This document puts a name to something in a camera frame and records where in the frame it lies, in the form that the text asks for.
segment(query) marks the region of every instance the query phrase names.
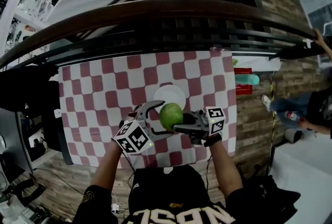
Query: wooden floor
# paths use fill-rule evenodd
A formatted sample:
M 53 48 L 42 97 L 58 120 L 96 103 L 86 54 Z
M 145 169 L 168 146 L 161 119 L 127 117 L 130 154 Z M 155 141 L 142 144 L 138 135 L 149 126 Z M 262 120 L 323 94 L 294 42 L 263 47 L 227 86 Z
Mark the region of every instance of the wooden floor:
M 278 13 L 285 18 L 293 19 L 307 24 L 303 9 L 298 0 L 262 0 L 267 10 Z M 270 81 L 275 86 L 275 95 L 292 96 L 301 92 L 318 90 L 325 87 L 324 79 L 316 72 L 316 57 L 298 61 L 284 62 L 279 72 L 275 74 L 260 74 L 261 83 L 254 87 L 252 95 L 238 96 L 238 123 L 237 123 L 237 146 L 236 155 L 233 157 L 235 163 L 243 163 L 242 168 L 245 175 L 254 170 L 255 164 L 266 166 L 271 139 L 272 139 L 272 113 L 266 112 L 260 101 L 260 96 L 270 94 Z M 274 143 L 280 142 L 285 128 L 277 121 Z M 206 177 L 206 162 L 195 164 L 194 167 Z M 88 187 L 91 177 L 95 172 L 93 167 L 80 165 L 66 165 L 61 155 L 55 156 L 49 162 L 43 164 L 42 168 L 50 170 L 62 177 L 70 185 L 80 192 Z M 119 223 L 128 215 L 127 200 L 129 187 L 126 180 L 131 176 L 131 170 L 118 170 L 114 186 L 114 192 L 118 202 L 126 206 L 121 207 L 123 214 L 119 214 Z M 48 208 L 55 216 L 73 218 L 80 204 L 82 195 L 73 190 L 60 179 L 46 171 L 36 171 L 37 181 L 46 187 L 44 194 L 34 204 L 41 204 Z M 223 195 L 218 190 L 217 180 L 214 174 L 213 162 L 211 162 L 208 173 L 209 195 L 213 202 L 223 201 Z

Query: sneaker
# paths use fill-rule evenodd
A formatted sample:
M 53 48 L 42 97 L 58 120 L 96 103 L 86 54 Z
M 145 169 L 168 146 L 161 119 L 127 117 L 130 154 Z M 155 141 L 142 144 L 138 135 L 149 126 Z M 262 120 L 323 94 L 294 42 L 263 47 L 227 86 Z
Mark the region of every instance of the sneaker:
M 262 95 L 262 97 L 260 97 L 261 101 L 263 102 L 263 104 L 266 107 L 267 111 L 271 111 L 271 99 L 269 97 L 267 97 L 266 95 Z

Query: white plate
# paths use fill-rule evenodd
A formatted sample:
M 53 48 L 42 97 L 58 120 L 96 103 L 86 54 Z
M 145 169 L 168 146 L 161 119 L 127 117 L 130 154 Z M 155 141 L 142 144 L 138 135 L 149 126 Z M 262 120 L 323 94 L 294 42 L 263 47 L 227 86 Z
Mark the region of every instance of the white plate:
M 154 101 L 165 101 L 167 103 L 176 103 L 183 110 L 186 106 L 186 96 L 185 93 L 179 87 L 175 85 L 165 85 L 159 88 L 155 95 Z M 156 111 L 159 113 L 162 106 L 156 108 Z

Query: checkered tablecloth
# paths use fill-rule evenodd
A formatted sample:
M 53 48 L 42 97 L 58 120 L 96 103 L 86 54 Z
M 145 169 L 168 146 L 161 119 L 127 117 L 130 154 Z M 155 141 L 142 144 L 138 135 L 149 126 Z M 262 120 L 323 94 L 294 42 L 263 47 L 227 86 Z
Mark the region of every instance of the checkered tablecloth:
M 233 155 L 237 107 L 231 52 L 165 52 L 60 68 L 61 113 L 73 163 L 98 166 L 120 121 L 170 83 L 184 91 L 185 110 L 220 106 L 225 111 L 223 144 Z M 158 120 L 159 114 L 150 111 L 149 124 L 156 131 L 164 130 Z M 135 168 L 192 164 L 209 157 L 208 148 L 193 146 L 185 134 L 156 141 L 141 155 L 129 156 Z M 124 156 L 118 167 L 129 167 Z

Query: jeans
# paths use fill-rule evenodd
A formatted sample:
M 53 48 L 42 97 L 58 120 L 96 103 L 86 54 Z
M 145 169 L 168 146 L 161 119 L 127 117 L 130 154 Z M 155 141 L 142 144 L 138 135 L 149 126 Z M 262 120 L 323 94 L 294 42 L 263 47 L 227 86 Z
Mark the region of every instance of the jeans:
M 305 118 L 307 116 L 308 103 L 311 94 L 312 92 L 308 92 L 290 99 L 285 99 L 285 98 L 276 99 L 271 102 L 271 110 L 276 112 L 280 121 L 284 125 L 291 128 L 295 128 L 297 130 L 305 130 L 305 129 L 300 129 L 299 124 L 296 121 L 288 119 L 286 117 L 286 111 L 296 111 L 300 117 Z

